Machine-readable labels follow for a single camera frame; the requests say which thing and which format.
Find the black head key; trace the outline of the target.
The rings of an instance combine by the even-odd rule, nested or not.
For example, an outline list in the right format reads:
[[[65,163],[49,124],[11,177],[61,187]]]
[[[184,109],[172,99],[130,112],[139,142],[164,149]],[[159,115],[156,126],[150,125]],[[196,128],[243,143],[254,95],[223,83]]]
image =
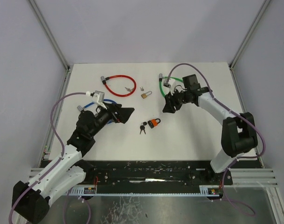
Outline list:
[[[145,127],[146,127],[146,126],[147,126],[147,122],[146,122],[146,121],[144,121],[144,122],[141,123],[139,134],[141,134],[141,133],[146,134],[146,132],[145,132]]]

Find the blue cable lock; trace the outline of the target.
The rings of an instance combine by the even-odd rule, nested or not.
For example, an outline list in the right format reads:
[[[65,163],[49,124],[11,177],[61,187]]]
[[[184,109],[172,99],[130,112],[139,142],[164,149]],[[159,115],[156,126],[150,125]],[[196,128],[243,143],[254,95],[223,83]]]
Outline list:
[[[116,104],[116,102],[114,100],[111,100],[111,99],[104,99],[104,102]],[[77,109],[78,109],[78,111],[82,111],[82,110],[84,110],[84,109],[86,109],[86,108],[88,108],[89,106],[92,106],[92,105],[94,105],[94,102],[91,102],[91,103],[89,103],[89,104],[87,104],[85,106],[78,105]]]

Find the brass padlock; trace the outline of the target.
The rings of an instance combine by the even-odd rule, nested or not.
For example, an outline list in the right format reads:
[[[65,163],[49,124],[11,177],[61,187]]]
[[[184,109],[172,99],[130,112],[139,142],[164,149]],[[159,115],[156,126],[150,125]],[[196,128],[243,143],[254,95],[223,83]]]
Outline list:
[[[148,91],[148,92],[142,93],[142,94],[141,94],[141,97],[142,97],[143,99],[145,99],[145,98],[147,98],[148,96],[150,96],[151,94],[152,94],[152,91]]]

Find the red cable lock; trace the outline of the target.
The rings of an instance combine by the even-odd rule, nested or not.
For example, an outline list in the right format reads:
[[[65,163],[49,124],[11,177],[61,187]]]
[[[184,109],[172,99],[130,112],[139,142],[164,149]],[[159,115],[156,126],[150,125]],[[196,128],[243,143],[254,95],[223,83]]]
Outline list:
[[[136,83],[136,81],[135,81],[132,77],[127,76],[127,75],[114,75],[114,76],[109,76],[109,77],[101,76],[100,78],[101,78],[102,84],[106,87],[106,89],[107,89],[111,94],[113,94],[114,96],[117,96],[117,97],[121,97],[121,98],[128,97],[128,96],[132,95],[132,94],[135,92],[136,88],[137,88],[137,83]],[[107,81],[110,80],[110,79],[115,79],[115,78],[126,78],[126,79],[131,80],[132,83],[133,83],[133,88],[127,88],[127,87],[126,87],[125,89],[128,91],[127,94],[118,94],[118,93],[114,92],[114,91],[111,90],[111,89],[109,88],[109,86],[107,85]]]

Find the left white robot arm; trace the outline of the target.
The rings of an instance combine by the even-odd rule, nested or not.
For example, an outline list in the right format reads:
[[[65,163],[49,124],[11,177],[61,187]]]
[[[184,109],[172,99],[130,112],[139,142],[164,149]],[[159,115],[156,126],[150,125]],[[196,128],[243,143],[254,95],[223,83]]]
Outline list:
[[[17,212],[31,224],[41,222],[51,205],[66,191],[83,182],[94,181],[95,173],[83,157],[95,144],[95,135],[109,121],[126,123],[134,108],[104,103],[97,113],[82,110],[76,129],[57,155],[43,170],[27,182],[18,181],[13,187],[11,213]]]

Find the orange black padlock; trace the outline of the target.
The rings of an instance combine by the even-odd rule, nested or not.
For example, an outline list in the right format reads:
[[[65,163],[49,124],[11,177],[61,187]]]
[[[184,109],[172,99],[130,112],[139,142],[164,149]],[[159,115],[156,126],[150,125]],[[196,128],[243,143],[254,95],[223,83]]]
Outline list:
[[[151,119],[147,123],[151,129],[155,128],[159,123],[161,122],[161,119]]]

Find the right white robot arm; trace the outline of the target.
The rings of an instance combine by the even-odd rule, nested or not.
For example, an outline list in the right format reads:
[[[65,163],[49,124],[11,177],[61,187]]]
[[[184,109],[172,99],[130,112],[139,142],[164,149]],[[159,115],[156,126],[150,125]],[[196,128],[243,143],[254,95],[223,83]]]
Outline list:
[[[222,126],[221,150],[210,162],[211,169],[205,172],[206,181],[216,184],[222,178],[222,172],[238,157],[251,151],[258,144],[257,133],[254,130],[254,118],[249,112],[234,115],[231,110],[217,103],[208,87],[201,87],[195,74],[183,77],[184,88],[177,90],[177,84],[172,79],[166,79],[161,84],[169,89],[164,96],[163,113],[175,113],[183,104],[195,104],[208,112]]]

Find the green cable lock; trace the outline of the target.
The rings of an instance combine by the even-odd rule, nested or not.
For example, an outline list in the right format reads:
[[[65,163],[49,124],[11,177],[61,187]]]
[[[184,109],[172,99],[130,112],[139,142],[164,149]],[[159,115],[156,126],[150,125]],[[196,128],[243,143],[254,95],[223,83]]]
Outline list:
[[[163,79],[167,79],[167,77],[163,76],[162,73],[159,73],[159,90],[162,96],[164,97],[166,94],[164,93],[164,90],[163,90]],[[174,82],[177,81],[177,82],[183,83],[183,80],[177,77],[170,77],[170,80],[174,80]]]

